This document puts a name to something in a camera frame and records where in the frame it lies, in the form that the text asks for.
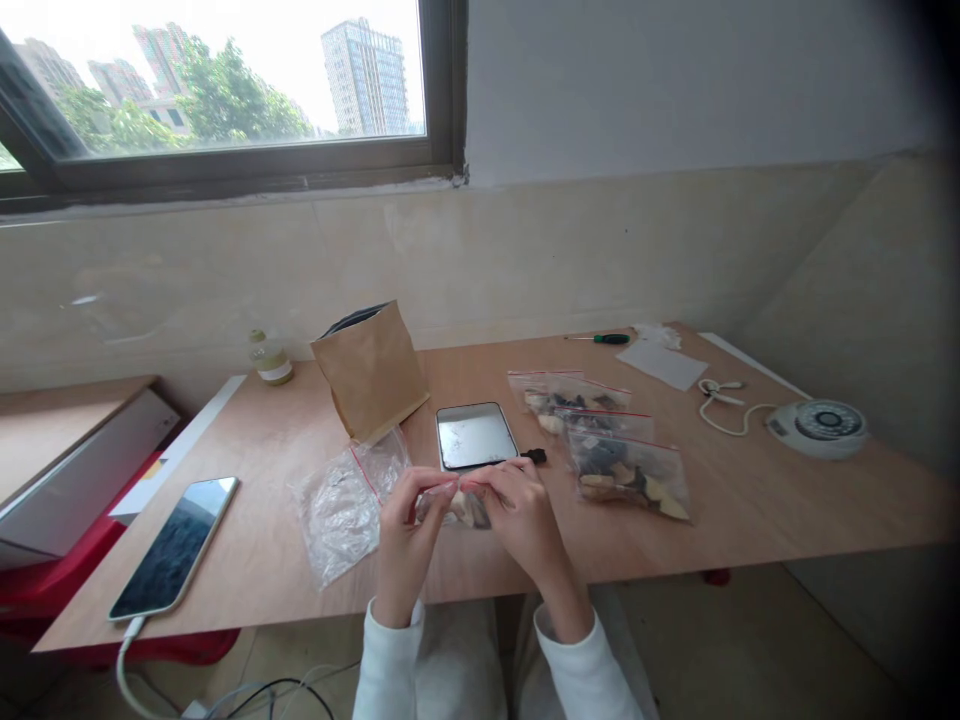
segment hand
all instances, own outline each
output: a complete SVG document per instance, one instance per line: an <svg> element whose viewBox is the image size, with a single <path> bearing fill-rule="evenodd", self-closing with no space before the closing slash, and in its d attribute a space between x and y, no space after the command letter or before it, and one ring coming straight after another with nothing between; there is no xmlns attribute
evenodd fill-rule
<svg viewBox="0 0 960 720"><path fill-rule="evenodd" d="M490 525L530 576L553 620L557 639L578 643L593 629L587 586L574 572L547 489L529 458L511 458L463 476L460 487L483 500Z"/></svg>
<svg viewBox="0 0 960 720"><path fill-rule="evenodd" d="M437 485L443 485L443 490L423 522L414 525L417 497ZM456 473L426 467L407 468L380 511L380 558L373 618L384 627L410 625L443 516L456 492Z"/></svg>

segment paper sheet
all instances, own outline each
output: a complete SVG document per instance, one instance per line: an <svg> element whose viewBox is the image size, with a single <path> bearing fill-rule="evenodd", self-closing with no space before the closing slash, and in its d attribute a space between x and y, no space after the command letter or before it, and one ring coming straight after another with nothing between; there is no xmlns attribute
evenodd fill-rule
<svg viewBox="0 0 960 720"><path fill-rule="evenodd" d="M708 367L705 362L667 350L649 340L637 340L617 355L617 359L684 392L690 389Z"/></svg>

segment window frame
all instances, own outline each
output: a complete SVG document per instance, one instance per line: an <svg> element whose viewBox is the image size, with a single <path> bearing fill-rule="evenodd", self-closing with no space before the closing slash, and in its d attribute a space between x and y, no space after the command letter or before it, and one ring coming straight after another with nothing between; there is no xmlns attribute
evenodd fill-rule
<svg viewBox="0 0 960 720"><path fill-rule="evenodd" d="M22 99L24 93L18 91L16 81L11 82L10 74L18 68L11 70L11 62L5 62L0 67L0 143L23 171L0 172L0 215L74 205L183 202L366 187L462 175L467 0L418 0L418 6L425 136L57 160L79 139L45 96L46 102L36 107L9 102L11 97ZM29 72L27 78L36 84ZM52 132L48 131L51 117L57 125Z"/></svg>

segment desk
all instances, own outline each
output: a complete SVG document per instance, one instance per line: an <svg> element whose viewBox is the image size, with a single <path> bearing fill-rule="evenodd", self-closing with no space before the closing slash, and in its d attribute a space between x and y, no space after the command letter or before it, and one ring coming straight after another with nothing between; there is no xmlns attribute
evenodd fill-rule
<svg viewBox="0 0 960 720"><path fill-rule="evenodd" d="M133 400L156 376L0 395L0 507Z"/></svg>
<svg viewBox="0 0 960 720"><path fill-rule="evenodd" d="M748 383L755 402L796 399L787 388L686 328L683 349L710 363L709 376ZM439 462L439 408L495 400L521 449L541 447L536 420L521 415L507 370L580 367L588 378L634 391L631 408L652 414L658 437L682 453L695 526L637 508L591 505L574 496L559 463L540 470L564 542L591 583L717 567L860 552L953 538L958 495L949 483L871 440L841 463L804 457L754 425L745 438L723 435L697 415L702 396L681 393L615 359L621 348L541 338L429 350L420 359L431 399L404 423L414 463ZM291 383L268 387L248 377L193 451L106 557L37 645L37 650L116 642L107 611L143 557L183 488L237 475L234 499L180 608L151 619L144 637L292 622L362 612L374 591L376 558L318 593L287 484L339 452L347 437L314 363ZM738 411L716 408L718 420ZM490 532L443 528L423 590L427 603L532 589Z"/></svg>

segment windowsill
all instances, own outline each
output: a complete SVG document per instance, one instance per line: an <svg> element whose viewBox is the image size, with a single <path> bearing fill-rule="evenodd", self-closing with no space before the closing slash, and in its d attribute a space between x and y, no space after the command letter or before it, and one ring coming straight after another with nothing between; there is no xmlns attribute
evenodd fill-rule
<svg viewBox="0 0 960 720"><path fill-rule="evenodd" d="M433 177L400 183L385 183L368 187L328 188L318 190L295 190L276 193L251 193L238 197L183 200L143 203L103 203L96 205L72 205L70 207L40 210L36 212L0 215L0 227L12 225L37 225L89 218L149 215L153 213L187 212L210 208L245 207L250 205L273 205L291 202L313 202L333 198L368 197L374 195L408 195L412 193L437 192L460 187L462 177Z"/></svg>

